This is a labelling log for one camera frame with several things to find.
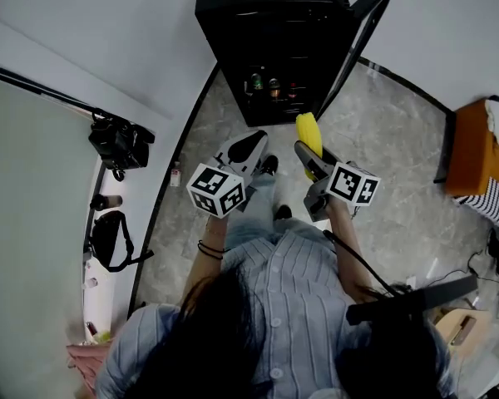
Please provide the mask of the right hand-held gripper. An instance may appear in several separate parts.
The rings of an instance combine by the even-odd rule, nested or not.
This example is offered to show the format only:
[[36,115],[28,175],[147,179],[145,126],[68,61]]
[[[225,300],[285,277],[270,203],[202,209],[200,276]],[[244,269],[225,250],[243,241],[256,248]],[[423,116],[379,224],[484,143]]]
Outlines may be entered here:
[[294,143],[294,152],[306,175],[313,182],[304,198],[304,205],[313,222],[326,220],[325,207],[330,197],[357,208],[369,206],[381,179],[355,164],[337,162],[337,156],[323,147],[322,158],[304,142]]

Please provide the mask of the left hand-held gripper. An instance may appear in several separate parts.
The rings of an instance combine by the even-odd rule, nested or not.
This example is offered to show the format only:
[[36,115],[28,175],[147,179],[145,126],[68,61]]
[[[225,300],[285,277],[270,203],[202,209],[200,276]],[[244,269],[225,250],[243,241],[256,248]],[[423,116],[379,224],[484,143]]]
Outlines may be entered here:
[[265,131],[249,131],[227,140],[222,151],[200,163],[186,184],[194,207],[216,218],[234,210],[244,212],[255,193],[251,182],[263,163],[268,141]]

